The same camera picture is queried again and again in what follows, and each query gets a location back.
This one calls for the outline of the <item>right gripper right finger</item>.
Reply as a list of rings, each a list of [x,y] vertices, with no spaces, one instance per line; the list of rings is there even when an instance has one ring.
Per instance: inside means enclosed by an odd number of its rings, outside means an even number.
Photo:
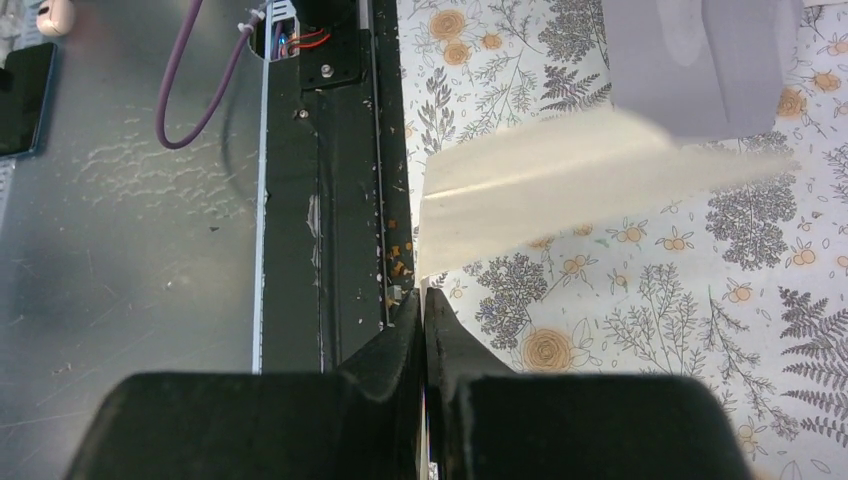
[[[423,300],[430,458],[443,479],[748,479],[701,382],[648,374],[521,374]]]

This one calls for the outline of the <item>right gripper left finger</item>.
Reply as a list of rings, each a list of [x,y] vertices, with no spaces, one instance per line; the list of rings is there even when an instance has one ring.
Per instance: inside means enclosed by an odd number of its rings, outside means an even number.
[[[70,479],[419,479],[423,332],[411,292],[326,373],[132,375],[103,400]]]

